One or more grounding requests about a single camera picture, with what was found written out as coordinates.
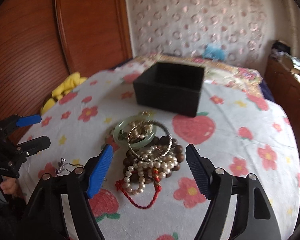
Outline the person's left hand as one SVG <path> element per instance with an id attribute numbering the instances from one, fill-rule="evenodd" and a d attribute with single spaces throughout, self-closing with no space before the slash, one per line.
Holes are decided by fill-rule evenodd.
<path id="1" fill-rule="evenodd" d="M 0 188 L 3 190 L 4 194 L 15 194 L 17 187 L 17 180 L 10 177 L 6 177 L 0 184 Z"/>

